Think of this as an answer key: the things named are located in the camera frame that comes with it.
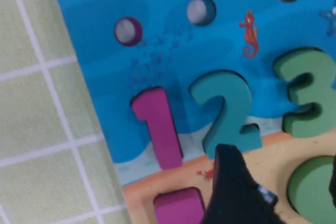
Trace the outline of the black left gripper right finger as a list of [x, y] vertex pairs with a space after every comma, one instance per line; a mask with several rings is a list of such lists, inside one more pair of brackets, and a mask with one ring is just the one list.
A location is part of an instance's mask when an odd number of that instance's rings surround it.
[[332, 175], [329, 183], [329, 192], [332, 196], [332, 200], [336, 200], [336, 156], [333, 159], [332, 163]]

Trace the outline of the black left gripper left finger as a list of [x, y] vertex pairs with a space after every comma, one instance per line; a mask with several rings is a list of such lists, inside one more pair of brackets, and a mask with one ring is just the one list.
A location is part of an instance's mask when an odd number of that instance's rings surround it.
[[215, 148], [213, 192], [202, 223], [282, 223], [234, 145]]

